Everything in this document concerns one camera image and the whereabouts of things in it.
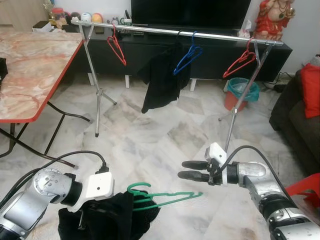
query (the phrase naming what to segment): blue hanger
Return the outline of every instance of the blue hanger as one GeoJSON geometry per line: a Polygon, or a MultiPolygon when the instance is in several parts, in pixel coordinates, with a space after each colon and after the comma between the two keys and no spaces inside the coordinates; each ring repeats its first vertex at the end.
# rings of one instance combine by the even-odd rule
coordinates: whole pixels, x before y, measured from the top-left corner
{"type": "Polygon", "coordinates": [[[158,208],[164,205],[168,205],[168,204],[173,204],[176,202],[180,202],[180,201],[184,201],[184,200],[188,200],[188,199],[194,199],[197,197],[200,197],[203,195],[202,192],[199,192],[198,194],[195,194],[193,191],[180,191],[180,192],[175,192],[175,193],[167,193],[167,192],[161,192],[161,193],[145,193],[139,190],[134,190],[132,188],[137,187],[137,186],[148,186],[151,187],[151,184],[147,183],[147,182],[137,182],[134,184],[131,184],[127,187],[127,191],[131,194],[133,194],[133,196],[143,196],[145,199],[140,199],[140,200],[134,200],[133,203],[138,204],[138,203],[145,203],[145,202],[150,202],[153,200],[154,197],[158,197],[158,196],[168,196],[168,197],[173,197],[173,196],[179,196],[179,195],[185,195],[185,197],[183,198],[179,198],[176,200],[171,200],[171,201],[167,201],[167,202],[163,202],[163,203],[159,203],[159,204],[155,204],[155,205],[151,205],[151,206],[145,206],[145,207],[140,207],[140,208],[134,208],[133,211],[142,211],[142,210],[147,210],[147,209],[153,209],[153,208],[158,208]]]}
{"type": "Polygon", "coordinates": [[[180,62],[178,63],[178,65],[174,69],[173,75],[177,75],[182,69],[184,69],[190,63],[192,63],[197,57],[199,57],[203,53],[203,51],[204,51],[203,48],[195,45],[194,36],[195,36],[196,33],[197,33],[197,31],[193,32],[193,34],[192,34],[192,45],[189,48],[188,53],[186,55],[184,55],[184,57],[180,60],[180,62]],[[187,59],[190,59],[190,60],[185,65],[180,67],[180,65],[187,59]]]}

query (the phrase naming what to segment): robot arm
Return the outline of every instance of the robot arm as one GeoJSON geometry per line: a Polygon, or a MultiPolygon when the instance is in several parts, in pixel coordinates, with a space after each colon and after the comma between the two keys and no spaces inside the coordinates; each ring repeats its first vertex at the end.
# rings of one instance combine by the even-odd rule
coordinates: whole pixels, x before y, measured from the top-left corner
{"type": "Polygon", "coordinates": [[[183,167],[199,171],[181,171],[182,179],[209,185],[238,184],[249,190],[252,201],[265,219],[271,240],[318,240],[320,227],[300,211],[275,180],[267,165],[260,162],[233,162],[223,168],[227,154],[213,143],[206,150],[207,161],[185,161],[183,167]]]}
{"type": "Polygon", "coordinates": [[[46,212],[49,203],[68,206],[77,212],[89,200],[112,197],[114,179],[110,172],[89,176],[82,183],[70,173],[53,168],[38,171],[24,191],[0,209],[0,240],[25,239],[46,212]]]}

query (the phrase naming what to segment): sofa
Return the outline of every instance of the sofa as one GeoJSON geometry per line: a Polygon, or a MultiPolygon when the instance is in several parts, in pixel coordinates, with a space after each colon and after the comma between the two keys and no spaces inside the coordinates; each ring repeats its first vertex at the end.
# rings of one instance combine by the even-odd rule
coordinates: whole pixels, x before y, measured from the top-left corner
{"type": "Polygon", "coordinates": [[[281,93],[269,123],[283,133],[308,174],[320,172],[320,116],[305,116],[301,70],[281,93]]]}

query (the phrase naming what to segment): television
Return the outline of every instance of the television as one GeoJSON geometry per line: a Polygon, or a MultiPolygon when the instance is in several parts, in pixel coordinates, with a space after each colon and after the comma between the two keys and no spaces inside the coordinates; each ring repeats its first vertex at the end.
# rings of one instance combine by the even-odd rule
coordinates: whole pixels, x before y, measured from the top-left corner
{"type": "Polygon", "coordinates": [[[239,30],[251,0],[131,0],[134,26],[239,30]]]}

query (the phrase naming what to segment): trash bin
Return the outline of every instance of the trash bin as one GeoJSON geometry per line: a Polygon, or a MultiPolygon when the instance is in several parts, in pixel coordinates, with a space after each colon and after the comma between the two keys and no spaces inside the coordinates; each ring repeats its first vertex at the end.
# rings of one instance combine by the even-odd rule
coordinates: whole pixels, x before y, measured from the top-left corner
{"type": "MultiPolygon", "coordinates": [[[[238,99],[241,97],[244,92],[249,80],[242,77],[234,77],[230,79],[227,86],[228,92],[226,93],[224,107],[229,111],[237,104],[238,99]]],[[[244,101],[241,103],[238,111],[244,109],[248,102],[255,102],[259,99],[259,86],[254,82],[249,92],[246,94],[244,101]]]]}

